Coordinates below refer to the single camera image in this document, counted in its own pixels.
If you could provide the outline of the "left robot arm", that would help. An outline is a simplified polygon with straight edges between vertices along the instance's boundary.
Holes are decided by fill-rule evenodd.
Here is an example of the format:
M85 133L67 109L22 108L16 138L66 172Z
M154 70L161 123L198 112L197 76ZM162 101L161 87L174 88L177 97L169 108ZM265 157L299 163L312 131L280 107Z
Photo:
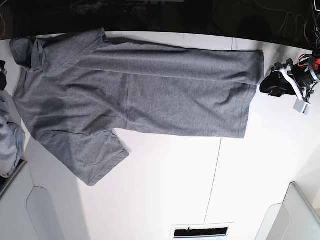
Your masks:
M289 58L284 63L275 63L261 82L261 93L278 98L296 96L298 101L308 104L320 83L320 2L309 0L308 3L309 13L300 32L312 52L303 53L296 61Z

